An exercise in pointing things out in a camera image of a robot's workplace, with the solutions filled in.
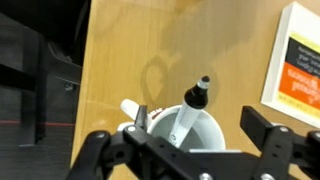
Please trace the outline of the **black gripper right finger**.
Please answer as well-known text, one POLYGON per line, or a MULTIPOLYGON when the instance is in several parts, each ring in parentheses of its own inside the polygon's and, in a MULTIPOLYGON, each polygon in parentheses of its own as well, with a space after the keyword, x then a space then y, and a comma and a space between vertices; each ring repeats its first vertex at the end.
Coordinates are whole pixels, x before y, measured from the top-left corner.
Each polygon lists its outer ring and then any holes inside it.
POLYGON ((242 107, 240 127, 267 161, 320 166, 319 141, 312 139, 312 131, 302 136, 287 126, 274 126, 251 106, 242 107))

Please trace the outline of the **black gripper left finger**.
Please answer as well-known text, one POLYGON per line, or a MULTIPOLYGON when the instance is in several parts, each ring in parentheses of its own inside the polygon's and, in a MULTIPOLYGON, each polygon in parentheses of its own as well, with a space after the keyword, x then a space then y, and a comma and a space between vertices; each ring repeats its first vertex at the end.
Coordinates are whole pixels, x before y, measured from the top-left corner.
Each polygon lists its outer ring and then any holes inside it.
POLYGON ((143 155, 164 167, 185 167, 187 155, 161 136, 146 131, 147 107, 138 107, 133 125, 124 129, 125 140, 132 143, 143 155))

